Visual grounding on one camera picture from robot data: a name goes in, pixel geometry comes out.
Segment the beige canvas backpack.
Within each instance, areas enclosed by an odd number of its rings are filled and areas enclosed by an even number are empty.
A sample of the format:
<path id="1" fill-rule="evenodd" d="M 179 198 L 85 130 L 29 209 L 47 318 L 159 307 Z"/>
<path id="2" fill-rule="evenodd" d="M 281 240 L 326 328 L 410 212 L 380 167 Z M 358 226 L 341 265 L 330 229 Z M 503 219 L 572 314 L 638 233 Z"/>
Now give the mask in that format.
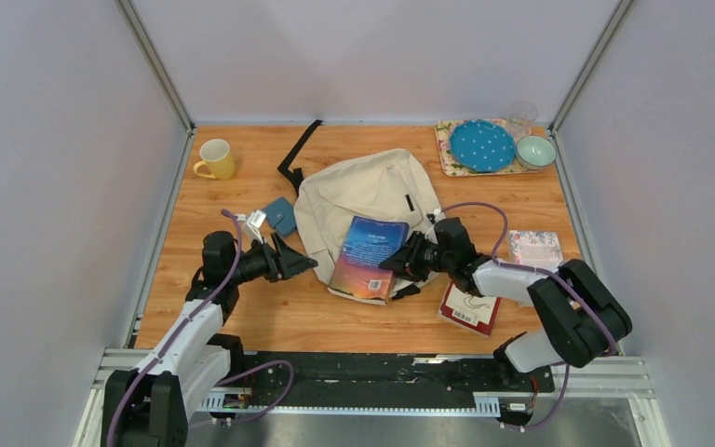
<path id="1" fill-rule="evenodd" d="M 308 126 L 277 169 L 295 188 L 297 230 L 307 256 L 318 262 L 317 279 L 328 288 L 354 217 L 404 222 L 410 226 L 409 234 L 426 233 L 433 226 L 426 215 L 439 209 L 440 202 L 424 166 L 402 148 L 340 161 L 309 176 L 292 169 L 291 162 L 320 124 L 316 120 Z M 420 293 L 432 279 L 430 274 L 413 282 L 394 275 L 387 303 Z"/>

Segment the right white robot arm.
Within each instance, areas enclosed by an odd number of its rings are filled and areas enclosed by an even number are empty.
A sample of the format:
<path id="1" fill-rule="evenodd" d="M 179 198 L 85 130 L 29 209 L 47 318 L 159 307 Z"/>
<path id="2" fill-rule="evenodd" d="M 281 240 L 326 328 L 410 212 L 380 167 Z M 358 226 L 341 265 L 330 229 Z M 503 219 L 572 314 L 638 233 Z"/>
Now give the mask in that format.
<path id="1" fill-rule="evenodd" d="M 457 218 L 445 218 L 433 230 L 433 240 L 413 232 L 379 266 L 413 282 L 445 273 L 471 296 L 532 305 L 541 330 L 518 335 L 493 353 L 493 376 L 502 388 L 520 388 L 541 367 L 582 368 L 616 353 L 618 342 L 632 332 L 627 311 L 583 260 L 572 259 L 555 271 L 514 264 L 477 251 Z"/>

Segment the blue sunset cover book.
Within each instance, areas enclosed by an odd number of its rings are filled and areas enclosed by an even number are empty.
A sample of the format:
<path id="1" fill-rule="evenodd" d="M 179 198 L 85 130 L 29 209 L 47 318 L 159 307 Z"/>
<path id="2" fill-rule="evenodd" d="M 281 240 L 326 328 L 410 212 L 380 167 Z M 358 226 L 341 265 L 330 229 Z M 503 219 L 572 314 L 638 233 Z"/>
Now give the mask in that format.
<path id="1" fill-rule="evenodd" d="M 394 285 L 394 273 L 380 264 L 406 242 L 410 226 L 356 216 L 339 252 L 328 290 L 343 298 L 385 305 Z"/>

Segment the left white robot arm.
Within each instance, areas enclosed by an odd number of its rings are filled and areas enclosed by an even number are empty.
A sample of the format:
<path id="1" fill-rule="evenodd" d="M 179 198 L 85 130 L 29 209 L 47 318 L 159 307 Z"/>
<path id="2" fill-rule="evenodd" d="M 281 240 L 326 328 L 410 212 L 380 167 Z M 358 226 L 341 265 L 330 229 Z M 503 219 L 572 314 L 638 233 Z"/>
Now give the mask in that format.
<path id="1" fill-rule="evenodd" d="M 216 231 L 203 239 L 181 314 L 149 354 L 107 379 L 102 410 L 103 446 L 183 446 L 189 423 L 218 384 L 236 386 L 247 374 L 241 340 L 221 328 L 232 315 L 241 284 L 278 282 L 317 267 L 278 234 L 269 242 Z"/>

